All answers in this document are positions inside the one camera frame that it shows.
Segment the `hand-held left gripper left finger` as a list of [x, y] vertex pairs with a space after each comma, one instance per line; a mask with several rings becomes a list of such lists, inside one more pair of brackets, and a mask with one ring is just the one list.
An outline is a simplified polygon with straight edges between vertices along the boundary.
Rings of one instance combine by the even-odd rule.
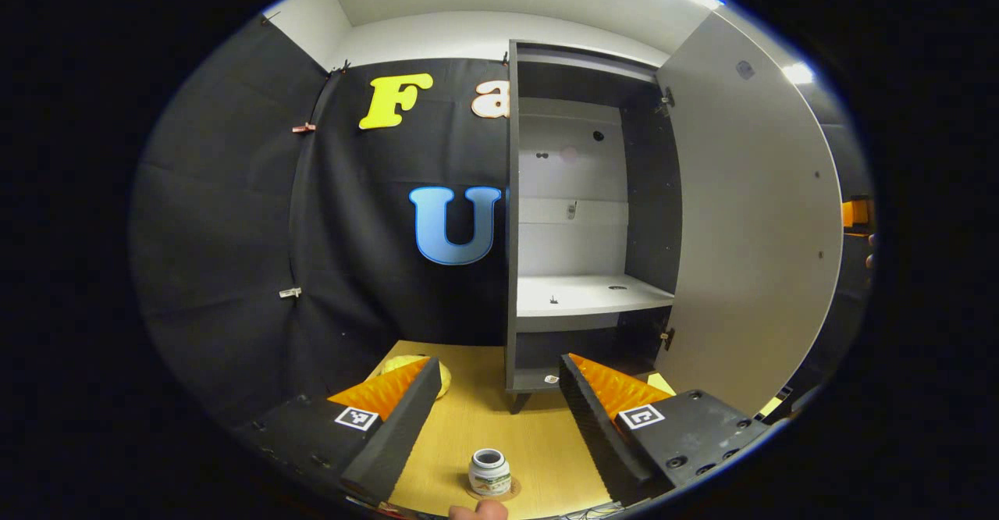
[[322, 497], [389, 501], [442, 387], [422, 357], [327, 399], [304, 395], [240, 424], [236, 438]]

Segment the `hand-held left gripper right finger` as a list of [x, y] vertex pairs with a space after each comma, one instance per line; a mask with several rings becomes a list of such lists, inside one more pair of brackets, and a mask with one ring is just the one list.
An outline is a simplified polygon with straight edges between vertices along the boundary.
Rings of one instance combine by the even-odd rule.
[[572, 353], [560, 356], [559, 388], [604, 488], [621, 505], [696, 483], [770, 431], [703, 390], [670, 394]]

